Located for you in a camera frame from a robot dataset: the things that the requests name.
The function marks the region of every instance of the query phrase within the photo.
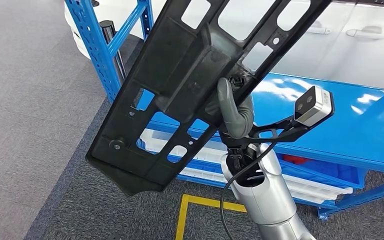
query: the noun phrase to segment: perforated shelf upright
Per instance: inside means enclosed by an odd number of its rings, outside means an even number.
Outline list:
[[[142,24],[143,39],[147,38],[154,24],[151,0],[137,0],[137,6],[109,44],[104,39],[90,0],[65,0],[65,3],[108,100],[112,103],[121,88],[113,58],[139,19]]]

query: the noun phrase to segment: white plastic crate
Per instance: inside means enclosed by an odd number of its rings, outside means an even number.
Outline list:
[[[158,153],[163,149],[170,137],[170,133],[145,129],[140,136],[140,139],[145,142],[147,151]],[[181,157],[183,154],[184,151],[181,151],[180,149],[173,149],[170,153],[170,155],[177,157]],[[213,164],[220,164],[221,158],[225,154],[227,154],[227,149],[224,144],[221,142],[209,141],[194,159]],[[180,174],[218,183],[227,182],[223,174],[219,172],[196,169],[189,165],[186,166]],[[316,204],[321,204],[326,200],[335,200],[340,194],[350,194],[353,192],[351,187],[340,188],[286,174],[283,174],[283,177],[292,197]]]

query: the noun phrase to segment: cabinet handle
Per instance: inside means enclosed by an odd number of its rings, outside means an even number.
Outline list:
[[[330,34],[332,32],[331,29],[323,26],[323,24],[316,20],[307,30],[307,33],[309,34]]]
[[[346,35],[358,39],[384,39],[384,33],[380,26],[365,26],[360,29],[350,29],[345,32]]]

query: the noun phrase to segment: black cable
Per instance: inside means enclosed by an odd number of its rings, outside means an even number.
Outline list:
[[[226,225],[226,220],[225,220],[225,212],[224,212],[224,202],[225,202],[225,195],[226,192],[228,191],[229,186],[235,181],[241,174],[245,173],[248,171],[250,168],[252,168],[254,165],[256,165],[264,156],[266,156],[276,145],[277,142],[272,142],[268,148],[260,155],[258,156],[251,164],[246,166],[244,169],[236,173],[224,186],[223,191],[221,192],[221,197],[220,197],[220,214],[221,214],[221,223],[223,224],[224,230],[226,231],[227,235],[231,240],[234,240],[231,232],[228,229],[228,226]]]

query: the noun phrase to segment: blue shelf surface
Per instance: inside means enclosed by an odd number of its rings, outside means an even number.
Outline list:
[[[333,93],[335,114],[296,142],[278,143],[274,150],[384,172],[384,89],[270,73],[252,93],[254,121],[266,125],[292,115],[295,100],[313,85]],[[151,98],[152,94],[146,92],[138,109],[146,107],[142,101]],[[178,125],[158,112],[148,128],[173,133]],[[206,126],[196,122],[192,128],[202,133]]]

